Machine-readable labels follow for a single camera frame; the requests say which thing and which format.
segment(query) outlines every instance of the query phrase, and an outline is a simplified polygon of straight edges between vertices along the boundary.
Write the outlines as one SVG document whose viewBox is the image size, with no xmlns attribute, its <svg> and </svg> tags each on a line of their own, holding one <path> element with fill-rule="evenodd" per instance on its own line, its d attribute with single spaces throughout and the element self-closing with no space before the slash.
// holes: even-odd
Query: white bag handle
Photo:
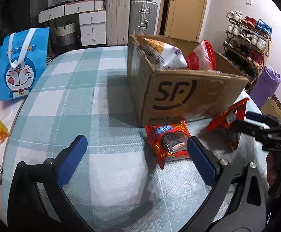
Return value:
<svg viewBox="0 0 281 232">
<path fill-rule="evenodd" d="M 18 60 L 15 60 L 13 63 L 11 62 L 11 48 L 12 48 L 12 42 L 13 42 L 13 37 L 15 35 L 15 33 L 12 33 L 9 37 L 9 43 L 8 43 L 8 61 L 10 63 L 10 66 L 12 68 L 16 68 L 18 64 L 20 64 L 21 62 L 23 62 L 26 52 L 27 52 L 27 48 L 29 46 L 29 44 L 31 43 L 32 37 L 35 33 L 37 28 L 30 28 L 30 30 L 28 31 L 25 40 L 23 42 L 21 51 L 20 51 L 20 55 Z"/>
</svg>

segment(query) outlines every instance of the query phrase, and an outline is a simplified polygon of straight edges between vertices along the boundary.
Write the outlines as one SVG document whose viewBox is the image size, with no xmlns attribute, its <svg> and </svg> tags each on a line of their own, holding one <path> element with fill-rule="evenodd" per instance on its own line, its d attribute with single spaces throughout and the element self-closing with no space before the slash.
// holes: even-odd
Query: doraemon bag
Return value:
<svg viewBox="0 0 281 232">
<path fill-rule="evenodd" d="M 0 100 L 24 97 L 46 69 L 49 28 L 13 33 L 0 47 Z"/>
</svg>

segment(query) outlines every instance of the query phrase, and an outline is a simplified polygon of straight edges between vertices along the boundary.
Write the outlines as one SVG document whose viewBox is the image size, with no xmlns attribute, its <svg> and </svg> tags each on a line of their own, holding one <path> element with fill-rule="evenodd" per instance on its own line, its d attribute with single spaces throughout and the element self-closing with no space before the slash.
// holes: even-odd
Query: hand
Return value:
<svg viewBox="0 0 281 232">
<path fill-rule="evenodd" d="M 273 154 L 271 152 L 269 152 L 267 154 L 266 157 L 266 162 L 267 162 L 267 175 L 266 175 L 266 179 L 267 182 L 271 185 L 274 184 L 276 178 L 277 178 L 277 172 L 274 169 L 274 157 Z"/>
</svg>

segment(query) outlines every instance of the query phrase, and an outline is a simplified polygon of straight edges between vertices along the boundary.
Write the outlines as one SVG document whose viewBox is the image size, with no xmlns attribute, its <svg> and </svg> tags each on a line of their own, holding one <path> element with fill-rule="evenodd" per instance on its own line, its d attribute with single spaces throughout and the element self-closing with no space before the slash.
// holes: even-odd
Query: white snack bag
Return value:
<svg viewBox="0 0 281 232">
<path fill-rule="evenodd" d="M 170 44 L 143 38 L 145 44 L 143 44 L 143 51 L 150 63 L 161 70 L 169 69 L 186 69 L 186 60 L 180 49 Z"/>
</svg>

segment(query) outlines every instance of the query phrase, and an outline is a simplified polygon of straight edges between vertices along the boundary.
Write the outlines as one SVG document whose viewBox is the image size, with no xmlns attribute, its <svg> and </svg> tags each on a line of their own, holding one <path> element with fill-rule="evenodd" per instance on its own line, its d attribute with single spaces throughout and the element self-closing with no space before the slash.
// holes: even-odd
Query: red shoe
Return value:
<svg viewBox="0 0 281 232">
<path fill-rule="evenodd" d="M 254 57 L 255 57 L 255 55 L 256 55 L 255 53 L 256 53 L 256 51 L 253 50 L 253 49 L 250 49 L 250 51 L 248 52 L 247 59 L 248 59 L 250 62 L 252 62 L 252 61 L 254 60 Z"/>
<path fill-rule="evenodd" d="M 253 63 L 256 66 L 260 66 L 263 63 L 263 55 L 260 52 L 255 51 L 255 57 Z"/>
<path fill-rule="evenodd" d="M 246 17 L 245 21 L 247 21 L 247 24 L 251 27 L 255 27 L 257 25 L 257 21 L 253 18 Z"/>
</svg>

